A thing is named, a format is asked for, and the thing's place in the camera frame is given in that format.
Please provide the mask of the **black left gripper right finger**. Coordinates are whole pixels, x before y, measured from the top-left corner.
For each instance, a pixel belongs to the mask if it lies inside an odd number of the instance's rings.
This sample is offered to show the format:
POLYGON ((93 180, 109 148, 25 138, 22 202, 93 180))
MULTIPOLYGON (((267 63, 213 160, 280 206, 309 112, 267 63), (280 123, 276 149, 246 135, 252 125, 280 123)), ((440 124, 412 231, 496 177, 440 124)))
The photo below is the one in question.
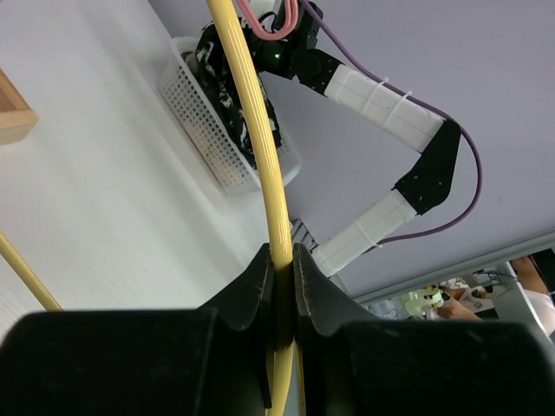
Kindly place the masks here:
POLYGON ((503 321, 383 320, 293 247, 302 415, 551 415, 554 346, 503 321))

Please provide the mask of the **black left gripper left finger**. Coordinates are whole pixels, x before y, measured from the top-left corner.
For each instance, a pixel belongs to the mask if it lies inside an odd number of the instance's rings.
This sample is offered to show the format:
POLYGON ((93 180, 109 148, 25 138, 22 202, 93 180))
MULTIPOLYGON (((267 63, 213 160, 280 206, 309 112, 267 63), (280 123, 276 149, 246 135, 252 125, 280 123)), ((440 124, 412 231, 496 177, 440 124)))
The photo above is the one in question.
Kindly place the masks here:
POLYGON ((263 245, 196 309, 24 316, 1 345, 2 414, 264 414, 274 275, 263 245))

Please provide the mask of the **yellow hanger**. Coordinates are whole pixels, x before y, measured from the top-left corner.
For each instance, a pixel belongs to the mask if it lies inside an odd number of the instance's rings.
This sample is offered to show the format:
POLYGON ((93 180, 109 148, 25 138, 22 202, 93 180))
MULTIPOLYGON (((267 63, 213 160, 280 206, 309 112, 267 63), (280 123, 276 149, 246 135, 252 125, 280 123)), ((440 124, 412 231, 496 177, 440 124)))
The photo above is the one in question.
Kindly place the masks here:
POLYGON ((293 360, 281 168, 236 10, 206 7, 255 153, 250 210, 214 204, 194 183, 193 152, 175 148, 181 130, 155 87, 169 37, 148 2, 2 2, 1 69, 39 117, 1 151, 2 263, 41 304, 32 313, 196 309, 267 245, 273 403, 262 415, 280 415, 293 360))

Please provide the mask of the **black white patterned trousers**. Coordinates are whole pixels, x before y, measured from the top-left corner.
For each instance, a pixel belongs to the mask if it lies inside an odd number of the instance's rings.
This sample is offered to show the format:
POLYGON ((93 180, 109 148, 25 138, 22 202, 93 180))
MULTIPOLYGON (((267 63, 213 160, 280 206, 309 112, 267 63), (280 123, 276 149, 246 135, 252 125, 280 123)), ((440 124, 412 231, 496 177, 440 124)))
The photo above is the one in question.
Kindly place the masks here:
MULTIPOLYGON (((243 28, 243 33, 256 71, 260 74, 278 69, 279 59, 286 50, 287 42, 262 40, 246 27, 243 28)), ((207 24, 202 29, 194 50, 182 53, 181 57, 191 69, 232 143, 248 163, 255 166, 245 112, 215 24, 207 24)))

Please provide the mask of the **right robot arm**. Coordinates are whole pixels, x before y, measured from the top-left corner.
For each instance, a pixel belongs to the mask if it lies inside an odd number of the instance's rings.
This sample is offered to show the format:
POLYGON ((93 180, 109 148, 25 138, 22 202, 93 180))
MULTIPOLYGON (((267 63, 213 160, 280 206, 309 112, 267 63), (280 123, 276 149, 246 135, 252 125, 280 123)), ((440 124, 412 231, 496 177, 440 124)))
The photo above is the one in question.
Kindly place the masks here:
POLYGON ((396 93, 387 80, 375 81, 317 49, 319 10, 299 8, 296 28, 285 38, 258 37, 250 26, 245 37, 256 69, 297 79, 308 89, 346 107, 419 153, 415 165, 375 204, 312 256, 332 276, 413 218, 441 205, 452 187, 461 137, 460 125, 420 104, 409 93, 396 93))

